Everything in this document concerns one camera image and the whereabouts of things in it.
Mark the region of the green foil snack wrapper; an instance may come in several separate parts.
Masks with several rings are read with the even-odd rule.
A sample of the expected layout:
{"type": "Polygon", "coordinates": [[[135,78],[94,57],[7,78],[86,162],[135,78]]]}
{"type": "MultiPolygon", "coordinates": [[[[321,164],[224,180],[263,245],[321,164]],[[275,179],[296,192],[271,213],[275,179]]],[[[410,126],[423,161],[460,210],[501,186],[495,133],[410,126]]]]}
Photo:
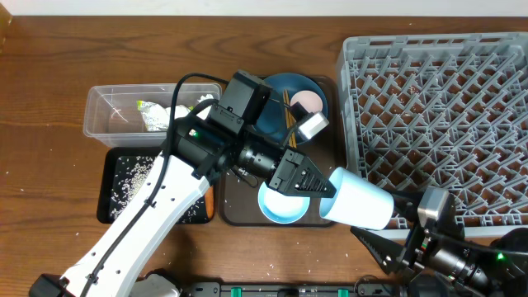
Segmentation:
{"type": "Polygon", "coordinates": [[[170,124],[172,108],[151,101],[137,101],[137,109],[148,132],[166,131],[170,124]]]}

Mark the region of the pile of rice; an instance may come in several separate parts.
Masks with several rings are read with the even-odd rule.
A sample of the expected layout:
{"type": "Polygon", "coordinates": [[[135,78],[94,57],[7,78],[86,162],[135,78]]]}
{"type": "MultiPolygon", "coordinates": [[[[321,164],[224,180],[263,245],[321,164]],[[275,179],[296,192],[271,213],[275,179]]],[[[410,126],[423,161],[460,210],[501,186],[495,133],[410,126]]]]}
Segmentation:
{"type": "MultiPolygon", "coordinates": [[[[145,182],[155,157],[122,156],[116,161],[114,178],[110,191],[108,218],[112,223],[130,203],[145,182]]],[[[179,224],[206,224],[210,221],[206,198],[195,202],[177,221],[179,224]]]]}

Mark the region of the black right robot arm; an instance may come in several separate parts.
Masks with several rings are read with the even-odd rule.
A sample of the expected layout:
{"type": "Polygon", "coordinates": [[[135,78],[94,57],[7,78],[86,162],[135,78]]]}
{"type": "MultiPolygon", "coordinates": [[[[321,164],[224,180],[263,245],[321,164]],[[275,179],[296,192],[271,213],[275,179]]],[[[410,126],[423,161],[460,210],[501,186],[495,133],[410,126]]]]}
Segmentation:
{"type": "Polygon", "coordinates": [[[527,295],[527,229],[517,228],[489,246],[465,239],[455,222],[454,196],[429,186],[423,193],[392,191],[395,209],[413,222],[405,244],[352,227],[387,275],[410,283],[430,269],[457,293],[477,296],[527,295]]]}

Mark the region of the pink cup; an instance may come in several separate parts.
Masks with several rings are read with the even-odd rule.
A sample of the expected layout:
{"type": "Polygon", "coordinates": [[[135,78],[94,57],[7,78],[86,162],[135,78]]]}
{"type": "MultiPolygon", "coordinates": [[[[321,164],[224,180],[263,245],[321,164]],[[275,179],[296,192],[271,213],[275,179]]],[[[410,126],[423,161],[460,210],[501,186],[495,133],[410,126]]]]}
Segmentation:
{"type": "Polygon", "coordinates": [[[293,106],[296,103],[299,103],[307,112],[318,112],[323,110],[322,98],[316,92],[309,90],[295,93],[290,99],[290,104],[293,106]]]}

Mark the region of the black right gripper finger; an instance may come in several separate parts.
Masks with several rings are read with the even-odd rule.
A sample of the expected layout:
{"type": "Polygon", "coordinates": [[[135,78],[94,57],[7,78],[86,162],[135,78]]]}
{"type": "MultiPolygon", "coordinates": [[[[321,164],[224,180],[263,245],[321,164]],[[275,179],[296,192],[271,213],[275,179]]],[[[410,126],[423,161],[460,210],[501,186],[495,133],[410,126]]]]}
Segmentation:
{"type": "Polygon", "coordinates": [[[386,275],[398,273],[408,266],[407,249],[401,244],[358,227],[351,227],[350,232],[366,247],[386,275]]]}
{"type": "Polygon", "coordinates": [[[422,200],[422,192],[390,191],[394,200],[394,210],[406,220],[418,221],[417,208],[422,200]]]}

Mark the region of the white paper wrapper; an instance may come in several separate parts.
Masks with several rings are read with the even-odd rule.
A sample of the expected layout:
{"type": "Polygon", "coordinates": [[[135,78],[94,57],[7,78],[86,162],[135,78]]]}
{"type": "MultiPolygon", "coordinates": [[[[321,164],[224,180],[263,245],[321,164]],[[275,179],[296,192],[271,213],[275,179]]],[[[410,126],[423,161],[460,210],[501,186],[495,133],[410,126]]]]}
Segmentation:
{"type": "MultiPolygon", "coordinates": [[[[211,94],[207,94],[207,95],[201,96],[198,99],[197,102],[198,103],[202,103],[203,101],[206,101],[206,100],[209,100],[209,99],[213,99],[213,98],[214,97],[211,94]]],[[[195,106],[187,107],[187,106],[184,106],[184,105],[178,105],[178,106],[176,106],[176,111],[175,111],[175,114],[174,114],[174,118],[177,119],[177,118],[185,117],[194,108],[195,108],[195,106]]],[[[209,113],[210,113],[210,106],[206,107],[203,111],[200,111],[197,116],[200,117],[202,120],[204,120],[209,113]]]]}

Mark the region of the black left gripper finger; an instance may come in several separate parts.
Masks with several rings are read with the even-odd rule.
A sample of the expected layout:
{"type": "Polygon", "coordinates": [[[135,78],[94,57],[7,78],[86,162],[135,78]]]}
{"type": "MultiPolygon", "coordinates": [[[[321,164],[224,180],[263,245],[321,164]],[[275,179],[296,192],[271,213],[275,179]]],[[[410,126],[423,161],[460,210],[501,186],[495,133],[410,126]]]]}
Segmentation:
{"type": "MultiPolygon", "coordinates": [[[[329,125],[327,117],[321,111],[307,112],[299,103],[290,106],[290,113],[295,118],[293,126],[295,137],[298,135],[303,142],[311,140],[329,125]]],[[[287,128],[286,135],[281,142],[288,143],[289,138],[290,131],[287,128]]]]}
{"type": "Polygon", "coordinates": [[[317,166],[304,158],[295,172],[295,194],[314,198],[333,198],[336,187],[326,178],[317,166]]]}

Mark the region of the light blue bowl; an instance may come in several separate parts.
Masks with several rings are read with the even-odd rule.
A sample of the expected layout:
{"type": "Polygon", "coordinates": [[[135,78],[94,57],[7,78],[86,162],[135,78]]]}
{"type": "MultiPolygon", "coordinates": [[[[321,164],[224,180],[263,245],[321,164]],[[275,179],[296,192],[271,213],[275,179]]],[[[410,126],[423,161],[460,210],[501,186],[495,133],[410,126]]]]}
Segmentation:
{"type": "Polygon", "coordinates": [[[257,202],[261,212],[270,221],[277,224],[292,224],[306,214],[309,209],[310,198],[284,196],[262,183],[258,190],[257,202]]]}

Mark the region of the orange carrot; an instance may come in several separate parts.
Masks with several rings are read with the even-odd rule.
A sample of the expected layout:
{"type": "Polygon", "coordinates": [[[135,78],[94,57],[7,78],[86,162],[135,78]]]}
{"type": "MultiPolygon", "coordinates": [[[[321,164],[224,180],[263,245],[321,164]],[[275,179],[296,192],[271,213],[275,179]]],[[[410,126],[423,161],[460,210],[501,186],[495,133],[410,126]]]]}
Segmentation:
{"type": "Polygon", "coordinates": [[[215,214],[215,194],[214,194],[214,187],[211,186],[204,196],[205,199],[205,212],[207,215],[207,219],[211,220],[214,217],[215,214]]]}

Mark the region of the light blue cup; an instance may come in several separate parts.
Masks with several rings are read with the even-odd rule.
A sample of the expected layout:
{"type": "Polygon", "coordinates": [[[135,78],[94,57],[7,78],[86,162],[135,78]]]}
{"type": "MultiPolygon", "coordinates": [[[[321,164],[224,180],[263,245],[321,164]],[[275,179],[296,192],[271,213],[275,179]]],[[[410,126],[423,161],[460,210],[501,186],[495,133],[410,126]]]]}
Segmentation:
{"type": "Polygon", "coordinates": [[[384,229],[394,211],[394,198],[387,191],[347,171],[336,168],[329,181],[336,188],[333,198],[322,198],[319,215],[350,226],[384,229]]]}

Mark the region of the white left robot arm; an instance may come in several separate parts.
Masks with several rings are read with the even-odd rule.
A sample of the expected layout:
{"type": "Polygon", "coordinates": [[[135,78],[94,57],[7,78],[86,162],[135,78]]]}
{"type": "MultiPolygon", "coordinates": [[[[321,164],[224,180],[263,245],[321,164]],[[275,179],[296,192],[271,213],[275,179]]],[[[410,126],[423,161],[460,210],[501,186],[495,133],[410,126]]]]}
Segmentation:
{"type": "Polygon", "coordinates": [[[233,167],[285,196],[331,198],[336,189],[309,157],[249,131],[208,100],[173,120],[144,184],[94,247],[61,276],[43,274],[31,296],[179,296],[169,279],[139,274],[185,212],[233,167]]]}

